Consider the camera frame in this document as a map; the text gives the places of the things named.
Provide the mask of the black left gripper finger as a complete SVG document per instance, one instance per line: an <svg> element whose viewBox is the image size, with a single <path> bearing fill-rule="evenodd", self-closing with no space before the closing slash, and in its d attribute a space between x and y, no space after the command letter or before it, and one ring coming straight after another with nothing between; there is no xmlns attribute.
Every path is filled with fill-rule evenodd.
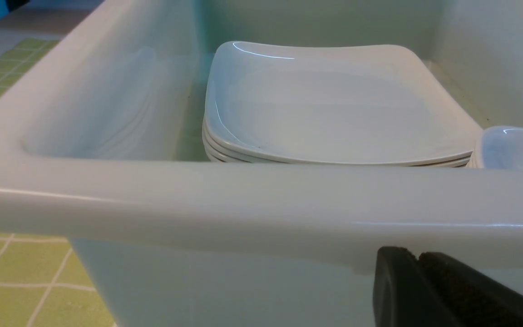
<svg viewBox="0 0 523 327"><path fill-rule="evenodd" d="M376 253L376 327L523 327L523 295L449 255Z"/></svg>

